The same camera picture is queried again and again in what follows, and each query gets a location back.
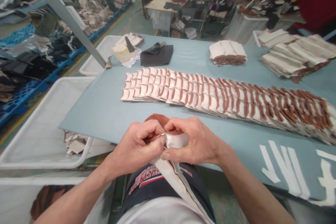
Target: cone-shaped tool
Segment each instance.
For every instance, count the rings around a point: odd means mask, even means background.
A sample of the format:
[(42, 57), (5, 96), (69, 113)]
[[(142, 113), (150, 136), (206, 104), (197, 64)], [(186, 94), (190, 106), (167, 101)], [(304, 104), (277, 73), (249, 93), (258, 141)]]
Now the cone-shaped tool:
[(128, 37), (125, 37), (125, 40), (126, 40), (126, 46), (128, 48), (128, 51), (130, 53), (134, 52), (135, 51), (135, 48), (134, 46), (132, 45), (132, 43), (130, 42), (130, 40), (128, 39)]

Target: hand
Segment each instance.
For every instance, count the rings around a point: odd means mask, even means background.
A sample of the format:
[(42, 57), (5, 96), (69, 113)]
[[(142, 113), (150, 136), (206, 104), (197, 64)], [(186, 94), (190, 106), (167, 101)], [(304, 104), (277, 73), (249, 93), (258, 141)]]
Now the hand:
[(153, 158), (159, 157), (163, 151), (163, 143), (160, 140), (162, 138), (157, 138), (149, 145), (146, 145), (143, 139), (164, 132), (157, 120), (132, 123), (115, 150), (102, 163), (108, 173), (113, 171), (110, 180), (133, 173), (148, 164)]
[(169, 148), (161, 159), (190, 164), (212, 163), (219, 165), (220, 159), (233, 149), (212, 133), (197, 117), (188, 119), (172, 118), (165, 125), (166, 131), (182, 130), (189, 136), (189, 144), (183, 148)]

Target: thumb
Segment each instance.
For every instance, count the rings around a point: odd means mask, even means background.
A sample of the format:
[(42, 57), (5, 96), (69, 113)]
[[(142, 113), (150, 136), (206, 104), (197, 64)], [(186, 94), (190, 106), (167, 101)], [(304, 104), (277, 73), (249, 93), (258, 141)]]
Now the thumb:
[(190, 148), (188, 146), (182, 148), (169, 148), (165, 150), (162, 155), (162, 160), (174, 161), (176, 163), (186, 162), (190, 163)]
[(142, 148), (143, 155), (146, 158), (149, 158), (151, 160), (153, 158), (156, 158), (156, 157), (160, 156), (162, 154), (162, 151), (163, 151), (163, 145), (164, 145), (165, 140), (166, 140), (165, 138), (158, 137), (153, 142), (151, 142), (150, 144), (144, 146)]

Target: blue work table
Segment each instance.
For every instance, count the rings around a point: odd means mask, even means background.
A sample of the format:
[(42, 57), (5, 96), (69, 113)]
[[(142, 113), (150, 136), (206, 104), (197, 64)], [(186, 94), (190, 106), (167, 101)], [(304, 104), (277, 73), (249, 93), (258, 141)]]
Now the blue work table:
[[(326, 98), (336, 106), (336, 60), (316, 73), (303, 78), (300, 84), (291, 79), (280, 79), (260, 61), (260, 57), (268, 52), (268, 48), (244, 46), (247, 62), (242, 66), (225, 65), (217, 67), (210, 60), (209, 45), (211, 42), (184, 40), (176, 38), (142, 35), (145, 38), (139, 47), (148, 49), (156, 42), (166, 42), (174, 45), (174, 52), (168, 67), (186, 74), (204, 74), (212, 78), (232, 79), (233, 81), (257, 84), (265, 88), (272, 85), (286, 89), (302, 89), (314, 95)], [(311, 198), (324, 200), (325, 188), (318, 181), (322, 177), (321, 158), (316, 149), (336, 155), (336, 146), (328, 146), (316, 139), (302, 136), (298, 133), (269, 128), (253, 122), (224, 119), (205, 113), (200, 113), (184, 106), (169, 105), (163, 102), (124, 102), (119, 99), (125, 86), (126, 72), (136, 72), (141, 69), (138, 61), (132, 69), (124, 68), (118, 60), (110, 57), (111, 68), (102, 72), (87, 87), (77, 103), (69, 111), (59, 126), (62, 129), (81, 133), (87, 136), (118, 143), (128, 126), (134, 122), (143, 122), (153, 113), (168, 117), (187, 118), (199, 117), (216, 135), (230, 144), (244, 165), (264, 184), (288, 190), (287, 182), (271, 151), (269, 140), (280, 146), (290, 147), (296, 151), (304, 179), (310, 190)], [(274, 184), (261, 171), (267, 168), (260, 146), (266, 146), (275, 172), (281, 182)], [(336, 178), (336, 162), (331, 163), (333, 177)], [(212, 169), (219, 167), (203, 164)]]

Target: white shirt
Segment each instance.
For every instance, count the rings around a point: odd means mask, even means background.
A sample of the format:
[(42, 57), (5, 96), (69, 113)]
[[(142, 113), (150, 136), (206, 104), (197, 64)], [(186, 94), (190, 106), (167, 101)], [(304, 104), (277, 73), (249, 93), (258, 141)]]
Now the white shirt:
[(202, 218), (181, 198), (159, 197), (128, 210), (117, 224), (204, 224)]

